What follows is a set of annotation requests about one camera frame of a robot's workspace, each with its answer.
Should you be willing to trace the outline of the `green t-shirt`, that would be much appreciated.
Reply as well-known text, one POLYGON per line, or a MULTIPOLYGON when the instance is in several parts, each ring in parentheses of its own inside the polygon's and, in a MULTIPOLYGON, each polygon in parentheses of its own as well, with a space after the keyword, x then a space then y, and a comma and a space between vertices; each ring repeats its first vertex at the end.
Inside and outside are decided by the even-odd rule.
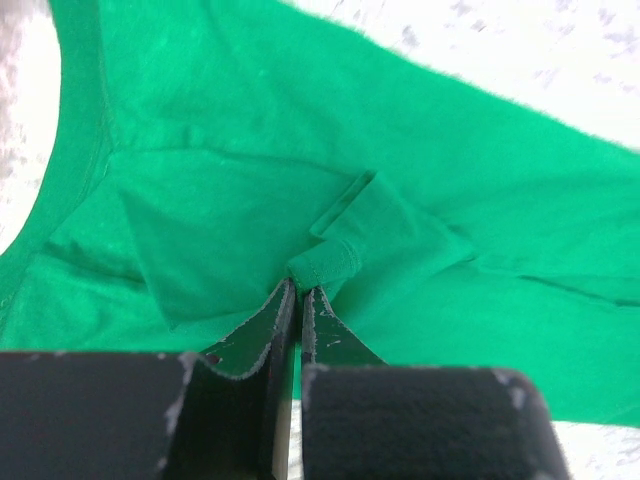
POLYGON ((5 350, 202 350, 284 278, 391 364, 639 423, 639 157, 277 1, 55 1, 5 350))

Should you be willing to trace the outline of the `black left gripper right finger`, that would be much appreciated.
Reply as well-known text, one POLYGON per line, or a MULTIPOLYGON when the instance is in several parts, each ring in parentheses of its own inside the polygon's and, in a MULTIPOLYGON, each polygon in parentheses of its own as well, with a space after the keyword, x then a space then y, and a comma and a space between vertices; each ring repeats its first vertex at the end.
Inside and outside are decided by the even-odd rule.
POLYGON ((304 301, 302 465, 308 479, 565 479, 548 406, 503 368, 386 364, 304 301))

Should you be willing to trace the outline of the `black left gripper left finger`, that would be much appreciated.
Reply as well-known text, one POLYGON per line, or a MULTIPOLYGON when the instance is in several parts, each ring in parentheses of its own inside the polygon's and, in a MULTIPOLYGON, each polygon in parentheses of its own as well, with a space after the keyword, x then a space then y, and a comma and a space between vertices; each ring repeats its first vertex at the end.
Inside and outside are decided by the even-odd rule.
POLYGON ((5 352, 5 479, 284 479, 295 286, 200 352, 5 352))

